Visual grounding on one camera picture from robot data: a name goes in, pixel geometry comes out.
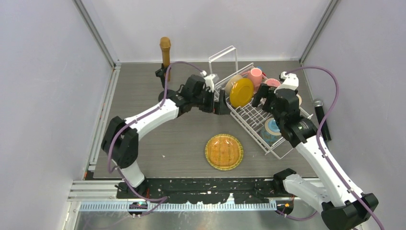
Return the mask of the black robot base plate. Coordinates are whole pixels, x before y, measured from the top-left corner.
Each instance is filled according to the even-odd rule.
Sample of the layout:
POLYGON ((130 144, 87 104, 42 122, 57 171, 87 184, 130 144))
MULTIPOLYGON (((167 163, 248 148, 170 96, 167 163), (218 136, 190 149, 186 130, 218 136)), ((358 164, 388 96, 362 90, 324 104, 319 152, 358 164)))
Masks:
POLYGON ((261 204, 269 198, 294 199, 270 178, 149 178, 135 189, 130 189, 125 182, 115 187, 118 199, 142 196, 154 203, 163 199, 170 204, 224 204, 233 197, 236 204, 261 204))

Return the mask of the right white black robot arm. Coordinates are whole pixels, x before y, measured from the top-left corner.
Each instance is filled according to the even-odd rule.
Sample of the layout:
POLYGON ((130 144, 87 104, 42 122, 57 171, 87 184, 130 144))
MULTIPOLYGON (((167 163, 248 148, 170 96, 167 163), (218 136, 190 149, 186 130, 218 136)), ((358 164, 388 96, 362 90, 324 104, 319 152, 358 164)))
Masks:
POLYGON ((288 168, 274 175, 275 194, 302 199, 321 215, 330 230, 350 230, 373 217, 377 197, 365 194, 343 172, 317 135, 315 124, 301 115, 296 90, 262 83, 252 106, 257 107, 261 99, 265 99, 262 109, 273 115, 282 137, 306 159, 324 185, 323 189, 314 186, 288 168))

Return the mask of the beige ceramic bowl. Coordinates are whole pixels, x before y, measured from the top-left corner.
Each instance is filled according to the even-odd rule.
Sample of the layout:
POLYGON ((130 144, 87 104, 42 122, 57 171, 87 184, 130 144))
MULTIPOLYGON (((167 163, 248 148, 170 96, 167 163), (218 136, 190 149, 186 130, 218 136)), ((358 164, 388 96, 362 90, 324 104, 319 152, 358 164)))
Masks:
POLYGON ((229 95, 231 93, 231 90, 232 90, 233 86, 235 85, 235 83, 242 78, 243 77, 240 74, 237 74, 230 78, 230 80, 227 82, 227 84, 224 88, 226 95, 229 95))

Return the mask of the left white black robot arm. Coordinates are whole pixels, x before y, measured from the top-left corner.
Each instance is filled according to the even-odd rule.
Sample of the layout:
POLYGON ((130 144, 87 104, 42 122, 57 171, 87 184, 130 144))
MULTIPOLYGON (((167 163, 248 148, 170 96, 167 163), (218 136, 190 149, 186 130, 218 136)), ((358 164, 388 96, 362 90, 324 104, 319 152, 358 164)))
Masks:
POLYGON ((225 91, 221 90, 215 99, 215 84, 219 81, 216 74, 206 77, 191 75, 179 90, 164 90, 160 93, 159 103, 138 115, 122 119, 114 117, 104 134, 101 149, 114 162, 121 175, 129 183, 128 192, 135 198, 142 198, 147 192, 136 160, 139 141, 158 126, 178 118, 193 107, 206 113, 228 115, 225 91))

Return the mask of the yellow patterned plate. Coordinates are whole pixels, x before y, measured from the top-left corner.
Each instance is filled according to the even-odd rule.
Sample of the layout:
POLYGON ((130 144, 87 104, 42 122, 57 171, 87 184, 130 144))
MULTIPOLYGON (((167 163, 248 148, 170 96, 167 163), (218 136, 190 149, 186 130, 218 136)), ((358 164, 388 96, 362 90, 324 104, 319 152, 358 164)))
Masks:
POLYGON ((235 82, 231 91, 229 100, 233 107, 243 107, 247 105, 254 94, 254 85, 251 80, 242 78, 235 82))

